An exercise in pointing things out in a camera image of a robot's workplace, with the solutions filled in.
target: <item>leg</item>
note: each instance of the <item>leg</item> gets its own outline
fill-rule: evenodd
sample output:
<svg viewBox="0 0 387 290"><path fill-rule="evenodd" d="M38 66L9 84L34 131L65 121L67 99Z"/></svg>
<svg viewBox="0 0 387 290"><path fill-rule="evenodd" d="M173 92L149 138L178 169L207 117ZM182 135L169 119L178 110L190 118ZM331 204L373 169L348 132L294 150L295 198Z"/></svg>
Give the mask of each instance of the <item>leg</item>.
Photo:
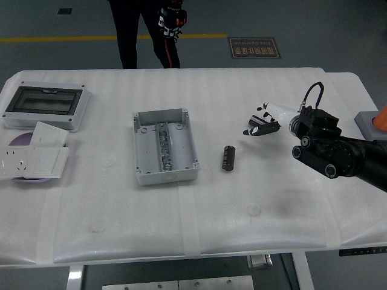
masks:
<svg viewBox="0 0 387 290"><path fill-rule="evenodd" d="M70 266L66 290L81 290L83 279L83 265Z"/></svg>
<svg viewBox="0 0 387 290"><path fill-rule="evenodd" d="M123 68L137 68L137 31L140 9L134 1L110 0Z"/></svg>
<svg viewBox="0 0 387 290"><path fill-rule="evenodd" d="M180 68L175 39L165 39L160 32L157 14L159 8L161 7L152 1L148 6L141 7L141 15L153 41L153 50L164 68Z"/></svg>

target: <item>black cylindrical object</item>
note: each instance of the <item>black cylindrical object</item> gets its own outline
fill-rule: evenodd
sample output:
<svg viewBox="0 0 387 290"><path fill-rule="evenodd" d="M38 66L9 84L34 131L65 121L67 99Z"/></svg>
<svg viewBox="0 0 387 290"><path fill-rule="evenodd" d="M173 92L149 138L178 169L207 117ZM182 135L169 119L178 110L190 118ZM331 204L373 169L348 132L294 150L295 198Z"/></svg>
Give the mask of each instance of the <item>black cylindrical object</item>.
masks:
<svg viewBox="0 0 387 290"><path fill-rule="evenodd" d="M226 146L223 153L222 169L225 171L232 171L234 169L235 148L233 146Z"/></svg>

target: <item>yellow floor line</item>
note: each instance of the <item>yellow floor line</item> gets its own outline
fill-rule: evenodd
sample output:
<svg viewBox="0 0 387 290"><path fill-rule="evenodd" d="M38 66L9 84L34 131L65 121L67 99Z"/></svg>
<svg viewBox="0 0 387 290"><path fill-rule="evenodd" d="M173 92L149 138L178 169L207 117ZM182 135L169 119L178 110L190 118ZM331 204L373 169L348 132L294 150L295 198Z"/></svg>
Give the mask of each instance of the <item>yellow floor line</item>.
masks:
<svg viewBox="0 0 387 290"><path fill-rule="evenodd" d="M209 34L180 34L179 38L226 38L226 34L209 33ZM137 39L150 39L149 35L139 35ZM0 42L49 42L49 41L88 41L88 40L116 40L115 35L105 36L57 36L57 37L9 37L0 38Z"/></svg>

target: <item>white table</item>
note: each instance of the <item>white table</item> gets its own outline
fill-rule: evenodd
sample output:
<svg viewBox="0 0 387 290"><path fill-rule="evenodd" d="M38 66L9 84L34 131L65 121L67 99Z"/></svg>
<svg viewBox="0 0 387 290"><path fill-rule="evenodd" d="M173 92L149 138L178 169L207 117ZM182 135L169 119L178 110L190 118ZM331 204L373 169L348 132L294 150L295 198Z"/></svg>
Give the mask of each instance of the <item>white table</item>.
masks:
<svg viewBox="0 0 387 290"><path fill-rule="evenodd" d="M21 81L77 83L91 98L80 130L69 136L61 179L1 182L3 266L387 244L385 192L357 178L330 180L296 161L291 149L299 140L286 128L263 137L242 134L258 106L297 109L321 81L319 107L340 119L344 136L362 138L353 118L377 109L354 74L319 68L22 71L5 84L0 111ZM190 113L199 177L140 186L131 113L172 108ZM0 146L21 133L3 122ZM232 172L221 169L226 145L236 147Z"/></svg>

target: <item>open plastic enclosure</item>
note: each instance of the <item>open plastic enclosure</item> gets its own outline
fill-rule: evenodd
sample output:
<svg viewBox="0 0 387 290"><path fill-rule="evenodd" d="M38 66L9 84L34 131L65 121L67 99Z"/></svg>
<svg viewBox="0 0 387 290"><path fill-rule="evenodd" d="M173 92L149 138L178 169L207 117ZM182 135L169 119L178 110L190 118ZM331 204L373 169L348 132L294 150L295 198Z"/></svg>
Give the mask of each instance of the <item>open plastic enclosure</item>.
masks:
<svg viewBox="0 0 387 290"><path fill-rule="evenodd" d="M133 113L135 166L141 185L195 179L200 164L186 109Z"/></svg>

